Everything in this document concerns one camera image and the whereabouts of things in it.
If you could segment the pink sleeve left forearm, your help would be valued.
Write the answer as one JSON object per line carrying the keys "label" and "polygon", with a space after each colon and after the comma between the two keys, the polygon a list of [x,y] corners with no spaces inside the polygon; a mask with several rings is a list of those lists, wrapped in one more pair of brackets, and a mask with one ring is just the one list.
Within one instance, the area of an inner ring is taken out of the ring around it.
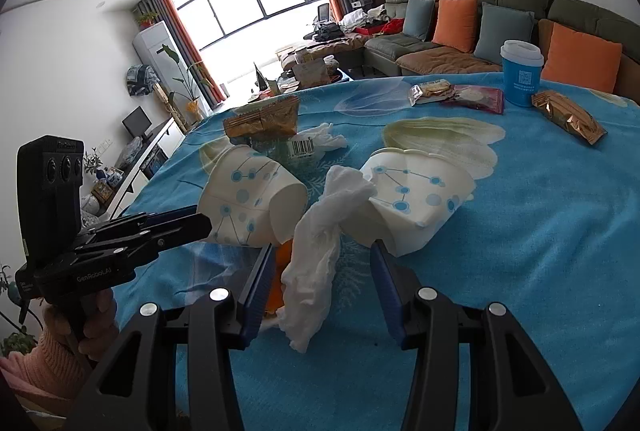
{"label": "pink sleeve left forearm", "polygon": [[50,413],[66,416],[88,379],[75,355],[44,330],[27,354],[1,357],[1,372],[14,394]]}

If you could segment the person's left hand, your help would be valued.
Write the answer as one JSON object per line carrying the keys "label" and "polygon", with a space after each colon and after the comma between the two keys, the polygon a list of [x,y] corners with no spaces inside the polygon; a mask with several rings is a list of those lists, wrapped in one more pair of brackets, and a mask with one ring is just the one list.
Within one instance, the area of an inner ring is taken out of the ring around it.
{"label": "person's left hand", "polygon": [[116,312],[113,290],[105,289],[67,307],[47,303],[44,325],[56,341],[67,344],[67,338],[74,337],[80,354],[99,361],[119,335]]}

